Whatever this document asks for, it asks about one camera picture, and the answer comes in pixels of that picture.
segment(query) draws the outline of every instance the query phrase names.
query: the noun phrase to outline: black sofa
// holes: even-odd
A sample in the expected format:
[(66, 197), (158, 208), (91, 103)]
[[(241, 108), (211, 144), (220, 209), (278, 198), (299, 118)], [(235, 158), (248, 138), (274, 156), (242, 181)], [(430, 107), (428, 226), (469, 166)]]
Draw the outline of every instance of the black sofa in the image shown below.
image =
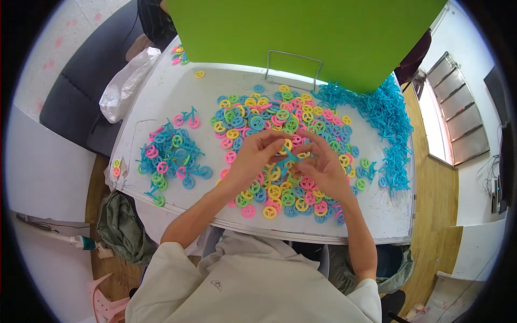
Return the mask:
[(136, 0), (102, 23), (63, 68), (43, 105), (39, 121), (64, 138), (95, 153), (111, 155), (122, 121), (111, 124), (99, 100), (126, 64), (126, 52), (143, 34)]

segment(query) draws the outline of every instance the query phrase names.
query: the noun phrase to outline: white plastic bag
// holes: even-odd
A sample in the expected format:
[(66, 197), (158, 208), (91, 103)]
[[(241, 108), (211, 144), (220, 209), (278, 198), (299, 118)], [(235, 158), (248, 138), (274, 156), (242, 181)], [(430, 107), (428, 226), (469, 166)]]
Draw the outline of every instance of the white plastic bag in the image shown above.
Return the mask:
[(126, 117), (135, 93), (160, 54), (161, 51), (157, 48), (146, 48), (108, 83), (100, 97), (99, 105), (102, 114), (110, 123), (114, 124)]

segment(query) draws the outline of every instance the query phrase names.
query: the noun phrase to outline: pink stains on wall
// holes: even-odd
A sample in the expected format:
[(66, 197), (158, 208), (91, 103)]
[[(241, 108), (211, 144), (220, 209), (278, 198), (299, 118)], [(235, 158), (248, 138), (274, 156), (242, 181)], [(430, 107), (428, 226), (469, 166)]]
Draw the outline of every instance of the pink stains on wall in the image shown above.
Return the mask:
[(100, 14), (100, 12), (97, 12), (97, 14), (94, 16), (94, 20), (96, 22), (100, 22), (102, 19), (102, 15)]
[(75, 25), (77, 25), (77, 19), (75, 19), (75, 18), (66, 22), (67, 27), (70, 27), (70, 26), (73, 27)]
[(53, 67), (54, 67), (54, 65), (55, 65), (54, 60), (53, 60), (53, 59), (49, 59), (49, 61), (48, 61), (48, 62), (46, 62), (46, 63), (44, 63), (44, 64), (43, 64), (43, 67), (41, 67), (41, 69), (42, 69), (42, 70), (46, 70), (46, 69), (48, 69), (48, 68), (53, 68)]
[(61, 37), (59, 37), (54, 42), (54, 48), (58, 49), (59, 47), (61, 47), (62, 44), (63, 44), (63, 39)]

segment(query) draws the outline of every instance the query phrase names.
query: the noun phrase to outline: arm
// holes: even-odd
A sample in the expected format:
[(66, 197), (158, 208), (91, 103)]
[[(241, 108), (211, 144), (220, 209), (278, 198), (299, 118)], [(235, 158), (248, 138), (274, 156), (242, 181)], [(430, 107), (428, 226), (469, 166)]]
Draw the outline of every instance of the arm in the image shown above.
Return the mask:
[(305, 158), (297, 163), (297, 169), (310, 176), (322, 192), (339, 202), (348, 229), (348, 249), (357, 283), (366, 278), (375, 280), (377, 272), (377, 249), (366, 222), (362, 217), (357, 198), (352, 193), (341, 168), (338, 156), (320, 136), (307, 131), (297, 131), (312, 143), (293, 149), (293, 154), (310, 151), (317, 158)]
[(162, 8), (162, 10), (165, 11), (166, 14), (170, 15), (169, 12), (167, 11), (167, 4), (165, 3), (165, 0), (162, 0), (160, 2), (160, 8)]
[(247, 136), (228, 175), (168, 225), (160, 244), (178, 242), (183, 248), (188, 247), (224, 205), (248, 189), (264, 166), (274, 161), (274, 155), (282, 149), (284, 138), (289, 137), (289, 134), (275, 130)]

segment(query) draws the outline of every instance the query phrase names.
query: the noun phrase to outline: wooden floor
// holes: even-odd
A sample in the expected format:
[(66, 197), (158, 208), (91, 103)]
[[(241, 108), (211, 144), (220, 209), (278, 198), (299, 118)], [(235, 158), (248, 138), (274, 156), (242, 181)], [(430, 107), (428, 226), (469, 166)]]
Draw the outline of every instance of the wooden floor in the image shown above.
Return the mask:
[[(101, 241), (97, 234), (96, 224), (101, 199), (110, 193), (110, 189), (104, 184), (104, 169), (108, 166), (109, 158), (97, 155), (90, 177), (88, 197), (86, 199), (85, 221), (91, 223), (90, 237), (96, 242)], [(94, 279), (112, 272), (113, 274), (99, 285), (99, 290), (111, 301), (116, 301), (129, 296), (132, 288), (140, 285), (142, 266), (132, 265), (124, 261), (119, 255), (113, 258), (99, 259), (98, 251), (92, 250), (92, 272)]]
[[(415, 127), (413, 143), (417, 201), (411, 247), (415, 270), (402, 288), (406, 292), (406, 303), (401, 315), (405, 315), (415, 304), (427, 303), (437, 271), (452, 273), (463, 231), (463, 227), (454, 227), (458, 208), (458, 173), (428, 156), (427, 138), (412, 87), (405, 91), (404, 97), (411, 124)], [(100, 198), (109, 192), (102, 173), (107, 164), (106, 158), (99, 157), (94, 165), (86, 207), (88, 223), (96, 223), (95, 212), (99, 209)], [(92, 237), (98, 241), (94, 225)], [(142, 274), (141, 266), (128, 264), (118, 256), (98, 259), (97, 251), (92, 251), (92, 270), (94, 279), (114, 273), (100, 286), (100, 290), (111, 300), (129, 296), (129, 290), (138, 287)]]
[(437, 271), (452, 273), (463, 232), (463, 227), (455, 226), (458, 214), (458, 171), (428, 156), (422, 115), (412, 86), (404, 92), (404, 98), (411, 125), (415, 128), (413, 158), (416, 162), (417, 200), (411, 241), (415, 270), (402, 287), (406, 293), (406, 302), (401, 315), (405, 315), (418, 303), (427, 303)]

